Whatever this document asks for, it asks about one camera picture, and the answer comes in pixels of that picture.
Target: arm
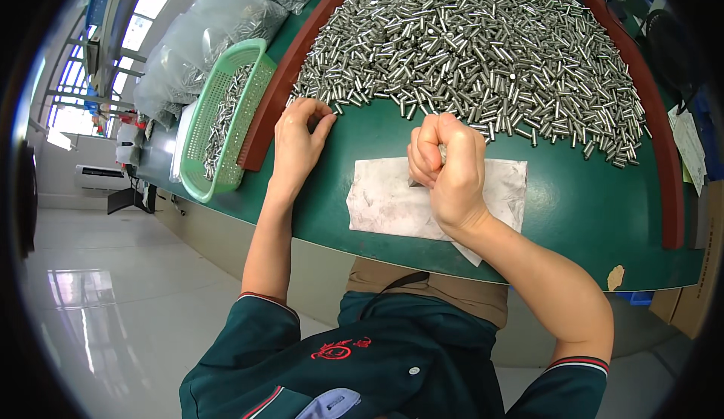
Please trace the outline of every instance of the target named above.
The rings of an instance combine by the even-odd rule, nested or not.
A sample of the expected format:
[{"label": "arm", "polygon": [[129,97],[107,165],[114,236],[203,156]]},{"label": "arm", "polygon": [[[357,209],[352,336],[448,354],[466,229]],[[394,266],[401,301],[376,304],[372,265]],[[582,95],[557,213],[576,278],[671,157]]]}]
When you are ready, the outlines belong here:
[{"label": "arm", "polygon": [[[448,146],[442,168],[441,143]],[[413,130],[410,175],[431,189],[430,203],[442,230],[508,279],[553,334],[553,361],[578,355],[610,361],[613,316],[608,300],[580,266],[490,215],[482,196],[484,152],[483,136],[455,116],[430,115]]]},{"label": "arm", "polygon": [[[314,132],[310,133],[308,125],[318,119]],[[242,292],[254,292],[286,303],[292,265],[292,205],[319,160],[336,119],[324,103],[299,98],[276,123],[274,173],[246,256]]]}]

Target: person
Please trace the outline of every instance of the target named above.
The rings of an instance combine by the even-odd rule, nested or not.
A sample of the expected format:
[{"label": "person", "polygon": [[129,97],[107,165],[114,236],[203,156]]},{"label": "person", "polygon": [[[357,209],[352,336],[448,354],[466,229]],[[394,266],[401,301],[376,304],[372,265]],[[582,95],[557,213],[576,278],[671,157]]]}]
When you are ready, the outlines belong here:
[{"label": "person", "polygon": [[[298,98],[277,122],[242,293],[183,380],[183,417],[594,417],[613,345],[610,304],[580,266],[490,214],[484,138],[452,114],[429,115],[412,131],[410,176],[429,188],[440,228],[503,275],[556,338],[548,369],[505,413],[490,352],[505,325],[507,286],[361,258],[339,328],[301,340],[286,305],[292,206],[336,119],[326,104]],[[443,166],[439,144],[448,149]]]}]

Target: khaki pants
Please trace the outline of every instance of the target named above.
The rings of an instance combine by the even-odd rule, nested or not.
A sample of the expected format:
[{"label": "khaki pants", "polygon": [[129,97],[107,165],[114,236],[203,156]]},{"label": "khaki pants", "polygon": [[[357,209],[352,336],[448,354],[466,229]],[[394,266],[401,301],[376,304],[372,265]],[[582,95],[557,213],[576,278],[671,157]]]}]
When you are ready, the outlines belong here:
[{"label": "khaki pants", "polygon": [[[380,293],[397,279],[412,273],[415,273],[415,270],[357,258],[352,265],[346,291]],[[468,314],[488,320],[498,328],[503,328],[508,319],[507,285],[430,273],[430,278],[426,281],[386,290],[385,293],[437,297]]]}]

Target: blue bin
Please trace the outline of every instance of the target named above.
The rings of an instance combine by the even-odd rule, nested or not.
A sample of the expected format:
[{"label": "blue bin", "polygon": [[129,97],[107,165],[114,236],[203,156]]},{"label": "blue bin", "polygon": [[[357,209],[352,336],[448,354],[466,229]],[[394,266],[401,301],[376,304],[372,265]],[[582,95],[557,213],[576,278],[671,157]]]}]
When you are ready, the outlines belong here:
[{"label": "blue bin", "polygon": [[654,292],[616,292],[616,296],[626,298],[632,306],[648,306]]}]

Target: hand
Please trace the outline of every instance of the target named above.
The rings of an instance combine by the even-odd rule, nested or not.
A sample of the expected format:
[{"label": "hand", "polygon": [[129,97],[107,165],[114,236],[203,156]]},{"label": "hand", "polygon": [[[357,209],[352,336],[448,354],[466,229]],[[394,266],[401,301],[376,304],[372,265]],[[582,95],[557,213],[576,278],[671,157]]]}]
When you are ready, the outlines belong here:
[{"label": "hand", "polygon": [[[448,146],[442,165],[439,144]],[[490,212],[483,200],[485,138],[450,113],[425,117],[407,147],[410,177],[430,188],[430,205],[453,239],[482,224]]]},{"label": "hand", "polygon": [[[274,173],[267,195],[294,201],[336,120],[329,106],[313,98],[297,98],[284,110],[274,127]],[[309,126],[315,123],[314,133],[310,133]]]}]

